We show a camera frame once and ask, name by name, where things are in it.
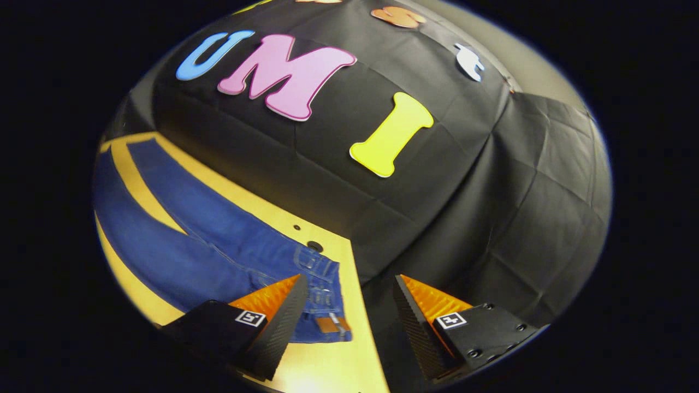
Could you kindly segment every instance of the yellow tabletop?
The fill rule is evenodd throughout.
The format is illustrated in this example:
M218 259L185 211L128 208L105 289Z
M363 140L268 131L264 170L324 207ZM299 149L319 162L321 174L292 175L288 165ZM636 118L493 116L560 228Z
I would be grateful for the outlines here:
M299 243L306 244L308 241L320 243L323 247L322 254L340 264L345 317L352 329L352 341L290 343L282 356L274 380L261 383L252 378L248 379L284 393L388 392L388 385L366 316L350 240L296 217L248 192L196 161L160 133L149 132L123 136L104 143L101 151L106 151L111 146L117 170L131 195L144 210L163 224L184 233L150 193L127 149L127 143L153 138L175 161L223 197ZM160 325L168 324L182 316L181 311L149 290L124 265L104 236L99 220L96 217L95 219L109 266L139 311L151 322ZM301 229L295 229L294 225L298 225Z

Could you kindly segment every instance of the jeans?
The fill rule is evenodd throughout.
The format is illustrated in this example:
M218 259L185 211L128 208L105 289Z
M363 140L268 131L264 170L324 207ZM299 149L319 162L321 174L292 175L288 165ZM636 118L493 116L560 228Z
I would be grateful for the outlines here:
M308 299L292 343L350 341L315 321L344 317L339 264L268 226L204 185L154 140L128 144L141 177L183 234L150 216L130 195L111 150L99 155L94 209L104 234L134 275L188 312L209 299L231 302L302 273Z

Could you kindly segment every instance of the letter u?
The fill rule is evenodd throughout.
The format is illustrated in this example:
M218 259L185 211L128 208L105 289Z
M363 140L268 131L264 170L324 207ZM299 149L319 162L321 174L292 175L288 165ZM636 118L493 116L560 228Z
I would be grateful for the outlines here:
M218 33L208 37L180 64L180 67L177 69L177 73L175 74L177 79L192 80L204 75L207 71L213 68L213 66L216 65L216 63L218 63L218 61L223 58L223 56L228 53L232 47L236 46L237 43L253 34L255 34L255 32L252 30L242 30L231 34L230 37L228 37L228 41L216 52L214 52L214 54L211 55L211 57L209 57L204 63L195 64L196 60L202 53L210 48L216 41L227 36L228 33Z

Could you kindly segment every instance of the letter m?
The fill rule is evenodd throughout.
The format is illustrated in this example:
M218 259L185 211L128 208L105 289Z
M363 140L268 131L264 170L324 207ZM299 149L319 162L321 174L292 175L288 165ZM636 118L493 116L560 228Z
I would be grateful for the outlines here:
M289 61L293 45L294 37L291 36L272 34L262 38L262 45L230 77L219 83L218 90L231 95L242 93L245 79L254 71L250 98L256 99L288 78L281 89L267 96L265 103L289 119L308 120L310 102L323 84L338 69L353 65L356 57L341 49L324 47Z

